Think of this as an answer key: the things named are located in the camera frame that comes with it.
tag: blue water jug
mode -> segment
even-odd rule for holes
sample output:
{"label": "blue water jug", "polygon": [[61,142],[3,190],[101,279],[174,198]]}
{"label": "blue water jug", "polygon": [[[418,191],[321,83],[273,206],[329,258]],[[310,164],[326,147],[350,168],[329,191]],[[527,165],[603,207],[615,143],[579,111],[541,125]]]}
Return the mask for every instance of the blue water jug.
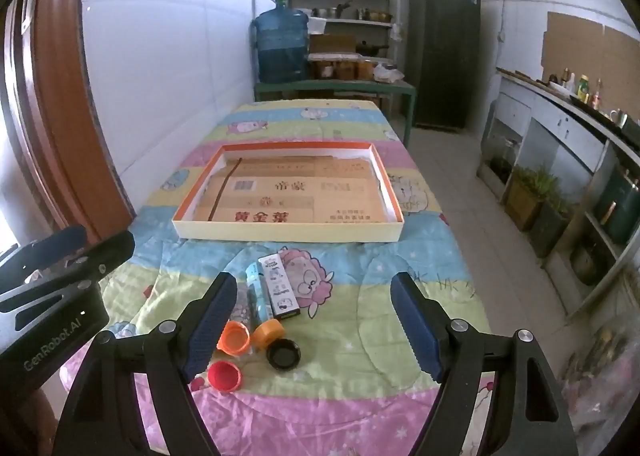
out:
{"label": "blue water jug", "polygon": [[268,84],[283,84],[307,78],[309,17],[289,9],[287,0],[255,18],[258,78]]}

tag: barcode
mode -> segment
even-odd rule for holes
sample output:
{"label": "barcode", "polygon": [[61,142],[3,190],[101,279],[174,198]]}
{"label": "barcode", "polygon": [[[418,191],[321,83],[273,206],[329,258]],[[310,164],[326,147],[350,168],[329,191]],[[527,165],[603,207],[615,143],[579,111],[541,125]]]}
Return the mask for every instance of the barcode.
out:
{"label": "barcode", "polygon": [[235,191],[250,191],[254,188],[253,180],[241,180],[237,181],[234,186]]}

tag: pink stripe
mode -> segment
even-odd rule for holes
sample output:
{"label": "pink stripe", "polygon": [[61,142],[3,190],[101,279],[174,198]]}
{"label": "pink stripe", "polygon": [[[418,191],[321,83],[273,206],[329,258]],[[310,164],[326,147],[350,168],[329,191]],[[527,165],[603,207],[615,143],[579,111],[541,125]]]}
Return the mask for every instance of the pink stripe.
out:
{"label": "pink stripe", "polygon": [[[61,371],[69,389],[86,346]],[[481,435],[492,377],[483,377],[476,399]],[[166,450],[146,375],[136,375],[143,423],[151,446]],[[193,399],[222,454],[282,456],[283,454],[347,456],[353,447],[360,456],[408,454],[431,410],[438,389],[400,392],[396,396],[360,400],[327,400],[226,394],[205,388]]]}
{"label": "pink stripe", "polygon": [[[261,142],[269,142],[269,141],[293,141],[286,138],[268,138],[268,139],[257,139],[257,140],[246,140],[244,143],[261,143]],[[295,141],[302,141],[300,138],[296,138]],[[334,141],[329,139],[324,139],[322,141]],[[198,145],[196,149],[191,151],[187,158],[183,160],[180,164],[180,167],[204,167],[207,162],[211,159],[211,157],[216,153],[216,151],[220,148],[221,145],[225,143],[238,143],[236,141],[230,142],[227,140],[215,140],[203,143]],[[380,154],[380,158],[382,159],[382,163],[388,169],[396,168],[396,169],[415,169],[415,163],[409,156],[409,153],[402,145],[402,142],[399,141],[386,141],[386,140],[374,140],[372,142],[378,153]]]}

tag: wooden planter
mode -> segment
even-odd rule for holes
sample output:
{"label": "wooden planter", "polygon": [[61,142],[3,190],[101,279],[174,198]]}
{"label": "wooden planter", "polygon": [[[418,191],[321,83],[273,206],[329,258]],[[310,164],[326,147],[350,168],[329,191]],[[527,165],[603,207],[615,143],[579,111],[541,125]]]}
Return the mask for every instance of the wooden planter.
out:
{"label": "wooden planter", "polygon": [[542,204],[536,222],[529,232],[533,251],[540,259],[549,255],[568,224],[569,220],[558,214],[548,201]]}
{"label": "wooden planter", "polygon": [[526,187],[517,175],[514,175],[504,208],[518,229],[526,232],[538,216],[542,201]]}

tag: blue stripe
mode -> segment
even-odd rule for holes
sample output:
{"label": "blue stripe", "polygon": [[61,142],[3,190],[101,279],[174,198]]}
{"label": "blue stripe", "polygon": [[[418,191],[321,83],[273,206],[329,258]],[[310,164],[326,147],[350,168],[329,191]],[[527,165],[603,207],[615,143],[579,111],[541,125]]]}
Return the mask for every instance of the blue stripe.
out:
{"label": "blue stripe", "polygon": [[406,218],[397,243],[251,243],[180,239],[171,218],[176,207],[143,207],[130,227],[136,240],[131,262],[151,269],[213,280],[228,271],[239,280],[259,257],[283,246],[308,251],[334,284],[389,284],[400,271],[424,282],[470,280],[458,244],[438,213]]}
{"label": "blue stripe", "polygon": [[316,115],[320,115],[321,111],[327,116],[319,119],[310,119],[302,116],[305,107],[273,109],[273,110],[247,110],[232,112],[227,115],[221,125],[230,125],[232,123],[240,123],[243,121],[266,121],[268,123],[277,121],[356,121],[364,123],[383,123],[386,124],[385,116],[377,110],[357,109],[357,108],[315,108],[311,107],[311,111],[318,111]]}

